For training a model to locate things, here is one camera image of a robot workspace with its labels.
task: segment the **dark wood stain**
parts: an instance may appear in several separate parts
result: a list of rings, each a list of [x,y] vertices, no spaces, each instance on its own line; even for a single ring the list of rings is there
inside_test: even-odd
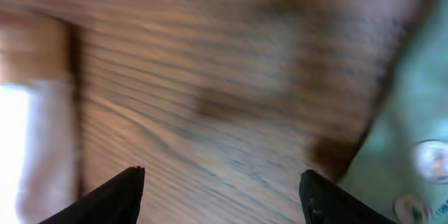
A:
[[[83,189],[146,168],[140,223],[304,223],[424,0],[0,0],[76,26]]]

